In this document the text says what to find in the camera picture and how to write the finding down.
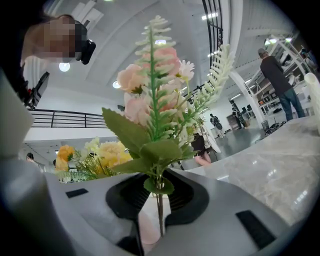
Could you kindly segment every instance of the white wall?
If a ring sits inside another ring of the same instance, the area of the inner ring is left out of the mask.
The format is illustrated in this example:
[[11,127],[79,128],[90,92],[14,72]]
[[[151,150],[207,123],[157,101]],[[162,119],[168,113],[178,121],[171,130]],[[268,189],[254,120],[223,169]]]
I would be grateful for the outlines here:
[[31,127],[24,142],[71,140],[84,138],[108,138],[116,135],[108,128],[47,128]]
[[116,110],[117,104],[111,102],[106,97],[98,97],[77,92],[76,90],[48,86],[36,108],[43,110],[73,111],[101,115],[102,107]]
[[210,105],[209,108],[201,114],[206,121],[205,125],[208,129],[214,128],[214,126],[210,123],[211,113],[219,118],[224,130],[231,129],[227,120],[227,116],[232,115],[232,106],[227,97],[219,98],[217,102]]
[[242,112],[242,108],[245,107],[245,109],[247,109],[247,105],[249,105],[246,97],[241,94],[239,97],[234,99],[235,104],[238,106],[238,109],[240,110],[240,112]]

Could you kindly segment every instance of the cap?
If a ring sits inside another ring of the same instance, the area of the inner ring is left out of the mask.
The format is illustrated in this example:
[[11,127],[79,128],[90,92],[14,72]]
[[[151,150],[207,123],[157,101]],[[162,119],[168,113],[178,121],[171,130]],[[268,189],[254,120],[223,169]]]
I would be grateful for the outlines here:
[[259,54],[259,55],[262,55],[262,54],[265,54],[265,53],[267,53],[267,52],[266,52],[266,50],[263,49],[263,48],[260,48],[260,49],[258,50],[258,54]]

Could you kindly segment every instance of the floor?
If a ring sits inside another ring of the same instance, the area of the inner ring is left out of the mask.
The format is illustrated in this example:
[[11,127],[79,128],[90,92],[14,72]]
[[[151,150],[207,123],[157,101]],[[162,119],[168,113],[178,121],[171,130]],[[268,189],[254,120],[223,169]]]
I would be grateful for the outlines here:
[[216,138],[221,153],[210,153],[212,161],[221,160],[249,148],[265,137],[263,129],[246,128],[226,133],[224,138]]

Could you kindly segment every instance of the staircase railing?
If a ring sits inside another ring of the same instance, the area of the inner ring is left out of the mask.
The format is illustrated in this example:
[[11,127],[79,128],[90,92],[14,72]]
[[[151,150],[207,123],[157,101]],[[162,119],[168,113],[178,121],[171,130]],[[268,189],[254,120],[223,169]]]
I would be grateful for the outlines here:
[[49,110],[28,109],[34,117],[32,127],[43,128],[107,128],[100,114]]

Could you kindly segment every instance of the flower arrangement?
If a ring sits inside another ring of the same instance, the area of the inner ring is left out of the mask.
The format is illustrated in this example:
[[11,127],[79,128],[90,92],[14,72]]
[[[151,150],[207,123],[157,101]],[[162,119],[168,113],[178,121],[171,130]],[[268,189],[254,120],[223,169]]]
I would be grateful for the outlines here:
[[[163,28],[167,21],[160,16],[149,22],[142,33],[145,38],[137,42],[144,46],[136,52],[141,56],[134,64],[119,72],[117,81],[125,91],[124,116],[110,109],[102,108],[107,127],[129,149],[133,160],[113,166],[113,172],[144,173],[149,176],[144,188],[156,194],[160,233],[163,236],[163,195],[171,194],[174,186],[163,177],[171,163],[192,158],[195,155],[189,143],[194,139],[192,126],[199,120],[199,114],[217,100],[224,81],[228,79],[233,58],[229,45],[221,45],[212,63],[202,89],[191,97],[189,81],[193,78],[194,64],[180,61],[173,48],[174,41],[163,34],[170,30]],[[166,43],[156,44],[157,40]],[[186,84],[186,97],[180,94]]]
[[86,142],[84,148],[76,150],[72,146],[61,146],[55,162],[57,176],[74,181],[95,180],[117,175],[112,168],[132,160],[121,142],[100,143],[98,137]]

